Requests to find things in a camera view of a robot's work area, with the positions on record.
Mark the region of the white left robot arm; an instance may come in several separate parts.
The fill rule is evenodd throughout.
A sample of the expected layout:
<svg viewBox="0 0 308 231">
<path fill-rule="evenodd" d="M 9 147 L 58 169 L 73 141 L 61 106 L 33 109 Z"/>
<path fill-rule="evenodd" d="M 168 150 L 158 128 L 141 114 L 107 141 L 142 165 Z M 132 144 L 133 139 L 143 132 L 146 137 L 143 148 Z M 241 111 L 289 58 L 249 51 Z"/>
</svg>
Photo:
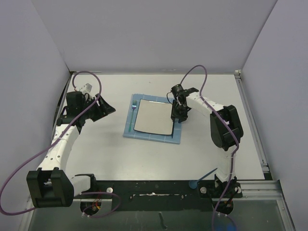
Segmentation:
<svg viewBox="0 0 308 231">
<path fill-rule="evenodd" d="M 35 208 L 69 207 L 74 197 L 84 194 L 92 198 L 98 192 L 94 174 L 81 173 L 69 178 L 65 169 L 86 120 L 95 122 L 115 112 L 115 108 L 99 94 L 92 97 L 80 91 L 67 93 L 66 103 L 56 121 L 53 147 L 37 170 L 29 171 L 26 177 Z"/>
</svg>

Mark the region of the dark blue knife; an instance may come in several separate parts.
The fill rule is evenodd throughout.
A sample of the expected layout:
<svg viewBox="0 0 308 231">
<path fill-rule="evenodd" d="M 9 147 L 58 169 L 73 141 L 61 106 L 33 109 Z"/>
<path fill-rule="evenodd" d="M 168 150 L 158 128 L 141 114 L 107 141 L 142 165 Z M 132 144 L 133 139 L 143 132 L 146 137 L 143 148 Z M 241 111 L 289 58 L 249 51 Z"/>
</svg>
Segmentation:
<svg viewBox="0 0 308 231">
<path fill-rule="evenodd" d="M 172 127 L 172 134 L 171 134 L 171 138 L 173 139 L 173 136 L 174 136 L 174 131 L 175 131 L 176 119 L 175 119 L 175 118 L 172 118 L 172 121 L 173 121 L 173 127 Z"/>
</svg>

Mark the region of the blue plastic spoon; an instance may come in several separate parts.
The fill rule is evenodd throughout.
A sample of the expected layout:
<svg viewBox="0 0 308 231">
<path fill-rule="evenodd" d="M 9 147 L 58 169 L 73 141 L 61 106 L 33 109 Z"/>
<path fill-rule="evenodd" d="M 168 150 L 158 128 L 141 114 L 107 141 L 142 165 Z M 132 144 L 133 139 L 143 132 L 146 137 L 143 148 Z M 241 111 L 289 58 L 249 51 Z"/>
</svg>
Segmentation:
<svg viewBox="0 0 308 231">
<path fill-rule="evenodd" d="M 208 177 L 209 175 L 211 175 L 212 173 L 214 173 L 217 170 L 217 168 L 211 170 L 210 172 L 206 173 L 205 175 L 203 175 L 201 178 L 199 178 L 198 180 L 190 180 L 189 181 L 189 187 L 191 189 L 196 189 L 198 186 L 198 182 L 200 182 L 201 180 L 203 180 L 204 178 Z"/>
</svg>

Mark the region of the square white plate dark rim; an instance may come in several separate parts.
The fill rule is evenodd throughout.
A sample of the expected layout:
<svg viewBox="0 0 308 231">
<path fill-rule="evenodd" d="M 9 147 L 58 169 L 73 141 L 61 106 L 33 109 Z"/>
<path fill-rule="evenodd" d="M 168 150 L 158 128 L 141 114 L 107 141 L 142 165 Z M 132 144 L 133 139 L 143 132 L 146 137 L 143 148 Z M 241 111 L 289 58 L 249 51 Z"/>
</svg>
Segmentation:
<svg viewBox="0 0 308 231">
<path fill-rule="evenodd" d="M 172 105 L 169 103 L 140 100 L 134 130 L 156 135 L 171 135 L 173 120 Z"/>
</svg>

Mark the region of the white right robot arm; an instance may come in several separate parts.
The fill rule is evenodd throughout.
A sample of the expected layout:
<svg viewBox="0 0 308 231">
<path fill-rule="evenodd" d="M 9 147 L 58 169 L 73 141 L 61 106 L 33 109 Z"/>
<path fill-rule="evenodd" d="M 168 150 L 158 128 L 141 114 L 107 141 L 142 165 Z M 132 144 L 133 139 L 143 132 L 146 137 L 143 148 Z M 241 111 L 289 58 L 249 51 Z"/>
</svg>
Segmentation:
<svg viewBox="0 0 308 231">
<path fill-rule="evenodd" d="M 174 97 L 171 119 L 182 123 L 188 119 L 188 112 L 195 110 L 209 118 L 210 137 L 218 148 L 218 167 L 214 185 L 215 193 L 224 197 L 231 192 L 231 180 L 235 178 L 235 155 L 244 135 L 237 109 L 224 106 L 202 96 L 196 88 L 184 89 L 181 84 L 171 88 Z"/>
</svg>

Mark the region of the blue grid placemat cloth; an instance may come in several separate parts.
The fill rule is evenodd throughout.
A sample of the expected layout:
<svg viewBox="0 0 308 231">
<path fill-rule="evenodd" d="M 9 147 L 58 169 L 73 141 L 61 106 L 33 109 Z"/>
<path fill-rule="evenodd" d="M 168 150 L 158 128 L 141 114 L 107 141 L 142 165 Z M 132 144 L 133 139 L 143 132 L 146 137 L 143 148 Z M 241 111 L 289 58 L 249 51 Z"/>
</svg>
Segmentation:
<svg viewBox="0 0 308 231">
<path fill-rule="evenodd" d="M 134 117 L 133 117 L 133 121 L 132 121 L 131 132 L 129 132 L 128 128 L 129 128 L 129 123 L 130 123 L 130 118 L 131 118 L 131 112 L 132 112 L 131 106 L 132 106 L 133 100 L 137 100 L 137 108 L 134 111 Z M 140 100 L 148 100 L 148 101 L 156 102 L 156 103 L 166 103 L 169 106 L 171 106 L 171 104 L 167 101 L 166 97 L 158 97 L 158 96 L 145 95 L 145 94 L 132 94 L 131 99 L 130 99 L 130 105 L 129 105 L 129 110 L 128 110 L 128 115 L 127 115 L 127 119 L 126 119 L 123 137 L 132 138 L 132 139 L 139 139 L 139 140 L 146 140 L 146 141 L 156 141 L 156 142 L 163 142 L 163 143 L 180 144 L 182 129 L 181 129 L 181 124 L 178 123 L 178 121 L 176 121 L 176 124 L 175 124 L 175 131 L 174 131 L 173 139 L 171 138 L 171 134 L 170 135 L 154 134 L 154 133 L 136 131 L 134 129 L 134 125 L 135 125 L 135 122 L 136 122 L 137 113 L 138 113 L 138 109 L 139 109 Z"/>
</svg>

